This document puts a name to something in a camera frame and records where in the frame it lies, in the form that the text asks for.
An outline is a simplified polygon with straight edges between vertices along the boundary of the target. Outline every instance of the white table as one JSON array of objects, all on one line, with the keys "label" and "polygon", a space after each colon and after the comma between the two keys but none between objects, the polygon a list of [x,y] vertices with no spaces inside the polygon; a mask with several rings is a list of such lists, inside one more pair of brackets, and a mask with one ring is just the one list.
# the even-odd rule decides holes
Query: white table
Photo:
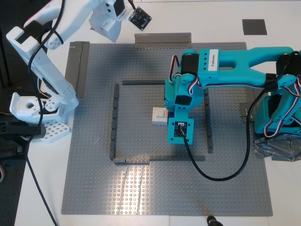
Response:
[{"label": "white table", "polygon": [[[191,32],[192,42],[245,41],[247,48],[290,46],[301,49],[301,2],[166,2],[136,3],[153,20],[145,33]],[[268,35],[244,36],[242,19],[265,19]],[[125,21],[117,43],[134,43],[134,33],[140,31]],[[63,46],[49,51],[48,56],[65,73],[70,41],[110,43],[90,30],[88,20]],[[275,64],[258,66],[263,72],[274,72]],[[72,126],[73,117],[69,120]],[[62,215],[61,207],[71,135],[52,144],[32,143],[29,158],[46,200],[60,226],[206,226],[206,217],[174,216],[106,216]],[[301,161],[278,162],[265,159],[272,217],[217,217],[225,226],[284,226],[301,225]],[[42,199],[36,189],[28,167],[16,216],[16,226],[52,226]]]}]

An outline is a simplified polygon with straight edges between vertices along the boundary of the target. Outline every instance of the white 3d printed part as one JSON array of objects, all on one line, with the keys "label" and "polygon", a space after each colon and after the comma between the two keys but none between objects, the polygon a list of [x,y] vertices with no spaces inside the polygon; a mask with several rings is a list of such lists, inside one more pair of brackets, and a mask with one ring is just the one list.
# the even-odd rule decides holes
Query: white 3d printed part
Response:
[{"label": "white 3d printed part", "polygon": [[43,142],[51,143],[71,133],[71,128],[60,121],[47,121],[44,126],[46,135],[41,139]]}]

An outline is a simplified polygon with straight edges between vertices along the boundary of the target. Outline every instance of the circuit board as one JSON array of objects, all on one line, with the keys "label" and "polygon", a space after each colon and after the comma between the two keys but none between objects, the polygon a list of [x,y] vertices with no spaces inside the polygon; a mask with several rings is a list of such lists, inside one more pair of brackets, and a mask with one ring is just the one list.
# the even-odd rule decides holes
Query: circuit board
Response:
[{"label": "circuit board", "polygon": [[175,121],[174,122],[174,136],[175,137],[183,137],[183,133],[185,136],[187,135],[187,122]]},{"label": "circuit board", "polygon": [[141,31],[143,31],[145,27],[149,24],[151,19],[152,18],[150,15],[148,15],[140,7],[137,7],[128,20],[132,22],[136,27],[138,27]]}]

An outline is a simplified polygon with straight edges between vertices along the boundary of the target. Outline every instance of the white cube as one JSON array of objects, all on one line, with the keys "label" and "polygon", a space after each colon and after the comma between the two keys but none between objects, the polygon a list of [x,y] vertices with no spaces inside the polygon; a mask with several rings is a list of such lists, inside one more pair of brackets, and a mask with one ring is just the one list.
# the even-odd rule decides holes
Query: white cube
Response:
[{"label": "white cube", "polygon": [[167,126],[168,110],[164,107],[154,107],[152,109],[152,124]]}]

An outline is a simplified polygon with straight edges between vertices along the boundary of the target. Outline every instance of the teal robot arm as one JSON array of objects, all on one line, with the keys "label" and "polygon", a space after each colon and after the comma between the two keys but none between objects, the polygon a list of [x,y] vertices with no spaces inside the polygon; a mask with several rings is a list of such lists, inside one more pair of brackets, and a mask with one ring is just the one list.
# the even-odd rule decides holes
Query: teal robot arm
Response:
[{"label": "teal robot arm", "polygon": [[[192,144],[194,120],[189,118],[189,111],[201,105],[204,89],[220,86],[265,87],[271,91],[271,96],[266,96],[260,103],[255,115],[255,132],[266,136],[269,132],[300,134],[301,126],[294,122],[301,121],[301,98],[291,94],[300,95],[299,87],[296,88],[301,74],[299,54],[293,56],[291,66],[285,68],[285,74],[276,82],[279,72],[287,67],[292,52],[290,47],[234,51],[204,48],[199,53],[185,50],[178,71],[165,81],[164,105],[169,111],[168,142],[184,144],[183,131],[188,144]],[[251,68],[270,61],[276,61],[277,74],[265,74]],[[221,67],[232,70],[220,70]]]}]

